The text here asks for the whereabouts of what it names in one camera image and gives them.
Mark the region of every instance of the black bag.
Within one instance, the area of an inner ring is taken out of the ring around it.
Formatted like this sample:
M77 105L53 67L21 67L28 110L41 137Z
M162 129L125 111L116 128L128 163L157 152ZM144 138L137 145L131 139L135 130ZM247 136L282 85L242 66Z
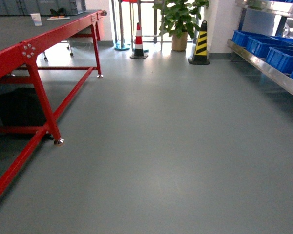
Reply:
M34 88L18 88L0 95L4 126L43 126L46 118Z

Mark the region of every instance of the white pillar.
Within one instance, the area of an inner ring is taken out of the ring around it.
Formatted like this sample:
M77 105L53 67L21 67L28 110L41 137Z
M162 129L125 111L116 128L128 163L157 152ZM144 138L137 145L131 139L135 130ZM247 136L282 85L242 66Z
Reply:
M99 22L100 37L102 41L114 41L112 34L112 8L111 0L85 0L87 10L99 9L106 10L107 16L103 17Z
M209 53L231 53L227 40L238 29L241 11L235 0L209 0L209 7L204 11L204 20L208 24Z

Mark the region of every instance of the paper cup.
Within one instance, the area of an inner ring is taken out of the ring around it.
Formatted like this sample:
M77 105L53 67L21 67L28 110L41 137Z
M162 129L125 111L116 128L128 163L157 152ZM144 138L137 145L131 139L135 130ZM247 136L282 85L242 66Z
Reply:
M35 26L42 26L40 13L30 14L30 16L34 21Z

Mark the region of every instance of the metal shelf edge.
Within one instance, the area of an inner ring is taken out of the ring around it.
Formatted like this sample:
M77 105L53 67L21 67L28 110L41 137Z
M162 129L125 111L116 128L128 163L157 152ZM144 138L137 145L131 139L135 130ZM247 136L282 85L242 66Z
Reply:
M293 18L293 3L268 0L235 0L239 7Z
M232 40L227 41L228 47L230 47L236 54L241 56L245 61L253 65L259 71L264 73L272 81L280 85L286 91L293 95L293 79L285 75L284 73L278 71L274 67L270 66L260 58L248 52L243 47L237 45Z

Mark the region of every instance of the plant pot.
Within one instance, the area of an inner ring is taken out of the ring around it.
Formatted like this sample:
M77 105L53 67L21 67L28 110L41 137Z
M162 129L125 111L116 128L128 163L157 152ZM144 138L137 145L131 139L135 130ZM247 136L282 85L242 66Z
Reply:
M171 48L175 51L185 51L187 47L188 41L188 33L184 32L180 38L178 38L175 34L172 35L172 44Z

